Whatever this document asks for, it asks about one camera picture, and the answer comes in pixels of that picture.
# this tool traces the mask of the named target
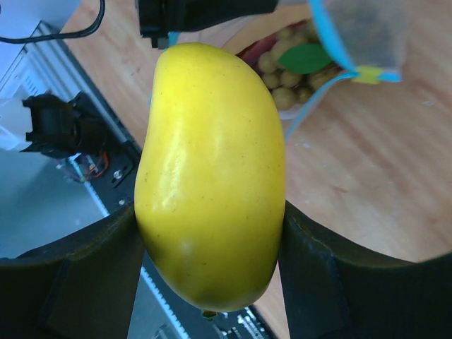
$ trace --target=gray floor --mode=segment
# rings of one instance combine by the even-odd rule
[[[15,258],[102,219],[52,159],[0,150],[0,258]]]

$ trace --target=wooden table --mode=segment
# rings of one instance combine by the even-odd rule
[[[143,144],[159,52],[139,37],[133,3],[109,0],[99,31],[67,44]],[[287,143],[287,199],[361,245],[422,261],[452,249],[452,1],[405,5],[405,82],[335,86]],[[97,9],[98,0],[83,0],[64,30],[91,24]],[[288,13],[307,15],[306,7],[297,10]],[[263,29],[251,26],[251,36]],[[278,278],[276,272],[257,306],[279,337],[289,338]]]

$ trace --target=wooden surface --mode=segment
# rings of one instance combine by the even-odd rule
[[[65,31],[89,25],[97,3],[83,0]],[[405,82],[335,86],[287,143],[287,198],[361,245],[422,261],[452,250],[452,1],[405,5]],[[307,10],[290,13],[301,19]],[[226,48],[235,52],[280,24],[257,20]],[[67,43],[143,144],[158,52],[139,37],[133,1],[109,0],[100,30]],[[278,272],[257,305],[279,337],[289,338]]]

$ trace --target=screw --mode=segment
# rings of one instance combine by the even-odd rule
[[[120,170],[114,171],[113,177],[114,177],[116,180],[120,180],[120,179],[122,178],[122,172],[121,172]]]

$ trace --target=green leaf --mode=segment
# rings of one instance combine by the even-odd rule
[[[279,63],[296,74],[310,74],[320,71],[332,62],[332,58],[319,44],[301,44],[287,50]]]

